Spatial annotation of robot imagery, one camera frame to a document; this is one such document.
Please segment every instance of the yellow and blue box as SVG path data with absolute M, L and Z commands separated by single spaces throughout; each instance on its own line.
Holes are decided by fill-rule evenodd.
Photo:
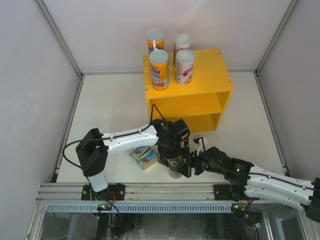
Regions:
M 154 164 L 158 155 L 148 146 L 139 146 L 130 152 L 130 156 L 145 170 Z

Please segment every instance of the can lid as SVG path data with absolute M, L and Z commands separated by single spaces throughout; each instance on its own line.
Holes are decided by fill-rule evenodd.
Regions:
M 160 29 L 151 29 L 146 33 L 146 38 L 150 41 L 160 41 L 164 38 L 164 32 Z
M 191 43 L 191 37 L 186 33 L 179 33 L 175 35 L 174 43 L 178 45 L 189 45 Z
M 180 50 L 178 51 L 178 53 L 175 55 L 176 61 L 180 62 L 180 63 L 192 63 L 195 58 L 196 55 L 194 54 L 193 51 L 190 50 Z
M 149 55 L 150 62 L 154 64 L 164 64 L 169 59 L 169 54 L 161 49 L 152 51 Z

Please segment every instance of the yellow cabinet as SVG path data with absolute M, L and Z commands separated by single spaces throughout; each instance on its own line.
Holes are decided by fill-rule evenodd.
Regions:
M 152 87 L 149 55 L 143 56 L 145 98 L 149 115 L 155 104 L 168 121 L 183 119 L 192 133 L 218 128 L 234 86 L 218 48 L 194 50 L 192 81 L 188 85 L 176 82 L 173 53 L 169 53 L 169 86 L 163 91 Z M 153 119 L 161 118 L 153 110 Z

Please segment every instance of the white table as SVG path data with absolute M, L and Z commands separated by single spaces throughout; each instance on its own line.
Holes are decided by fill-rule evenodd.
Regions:
M 230 157 L 243 159 L 264 169 L 284 174 L 274 138 L 252 72 L 231 72 L 234 92 L 217 131 L 204 132 L 209 143 Z M 149 122 L 143 74 L 85 76 L 68 142 L 82 139 L 93 128 L 114 133 L 141 127 Z M 76 144 L 66 150 L 79 164 Z M 190 150 L 196 145 L 190 141 Z M 168 169 L 155 163 L 147 170 L 129 156 L 129 151 L 108 157 L 104 169 L 109 183 L 221 183 L 224 177 L 204 172 L 200 176 L 173 179 Z M 62 161 L 58 183 L 85 183 L 77 167 Z

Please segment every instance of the label on can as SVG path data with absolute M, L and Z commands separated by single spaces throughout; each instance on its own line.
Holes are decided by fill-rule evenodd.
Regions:
M 168 87 L 168 67 L 168 61 L 162 64 L 154 64 L 153 62 L 150 62 L 152 86 L 154 89 L 165 90 Z
M 176 82 L 181 85 L 191 83 L 194 63 L 176 62 Z
M 149 54 L 150 54 L 154 50 L 153 41 L 150 41 L 147 39 L 147 43 L 148 43 L 148 50 L 149 50 Z M 164 47 L 165 47 L 165 40 L 164 39 L 155 42 L 156 49 L 164 50 Z
M 190 44 L 188 45 L 178 45 L 178 44 L 174 44 L 174 51 L 173 51 L 173 64 L 176 66 L 177 65 L 177 59 L 176 59 L 176 54 L 180 51 L 180 50 L 190 50 Z

